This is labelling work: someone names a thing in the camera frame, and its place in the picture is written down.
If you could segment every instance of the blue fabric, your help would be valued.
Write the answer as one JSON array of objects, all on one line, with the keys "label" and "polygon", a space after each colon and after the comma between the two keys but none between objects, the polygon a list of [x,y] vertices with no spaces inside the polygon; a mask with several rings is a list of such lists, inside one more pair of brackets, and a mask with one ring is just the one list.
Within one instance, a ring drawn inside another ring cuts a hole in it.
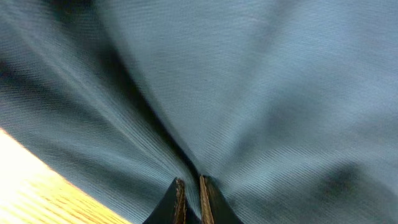
[{"label": "blue fabric", "polygon": [[244,223],[398,223],[397,1],[60,2],[0,3],[0,126],[101,203],[200,214],[148,103]]}]

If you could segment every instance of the cloth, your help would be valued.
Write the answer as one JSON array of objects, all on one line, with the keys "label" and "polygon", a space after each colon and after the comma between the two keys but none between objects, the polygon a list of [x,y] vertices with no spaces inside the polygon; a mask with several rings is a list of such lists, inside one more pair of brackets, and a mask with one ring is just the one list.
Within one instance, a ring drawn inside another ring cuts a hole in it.
[{"label": "cloth", "polygon": [[398,223],[397,11],[3,0],[0,126],[134,223],[175,177],[200,217],[179,149],[244,223]]}]

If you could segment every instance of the yellow wooden surface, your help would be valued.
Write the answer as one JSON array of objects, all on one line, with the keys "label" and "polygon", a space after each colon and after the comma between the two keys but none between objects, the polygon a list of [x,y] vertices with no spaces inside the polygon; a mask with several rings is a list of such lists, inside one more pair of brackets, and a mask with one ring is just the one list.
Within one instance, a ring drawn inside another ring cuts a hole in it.
[{"label": "yellow wooden surface", "polygon": [[0,223],[129,223],[0,129]]}]

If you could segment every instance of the gray-blue cloth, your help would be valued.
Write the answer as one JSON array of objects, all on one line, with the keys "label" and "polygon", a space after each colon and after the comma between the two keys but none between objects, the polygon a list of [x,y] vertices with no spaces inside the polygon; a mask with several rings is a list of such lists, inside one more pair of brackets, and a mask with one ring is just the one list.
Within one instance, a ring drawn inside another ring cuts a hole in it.
[{"label": "gray-blue cloth", "polygon": [[398,1],[2,0],[0,69],[0,127],[134,223],[175,177],[200,216],[160,125],[244,223],[398,223]]}]

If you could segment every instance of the garment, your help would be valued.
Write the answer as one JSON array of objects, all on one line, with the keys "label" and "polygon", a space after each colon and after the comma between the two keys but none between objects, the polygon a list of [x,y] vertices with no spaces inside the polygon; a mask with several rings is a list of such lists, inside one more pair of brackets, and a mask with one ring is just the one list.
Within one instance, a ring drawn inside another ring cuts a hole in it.
[{"label": "garment", "polygon": [[212,176],[244,223],[398,223],[398,2],[0,2],[0,127],[142,223]]}]

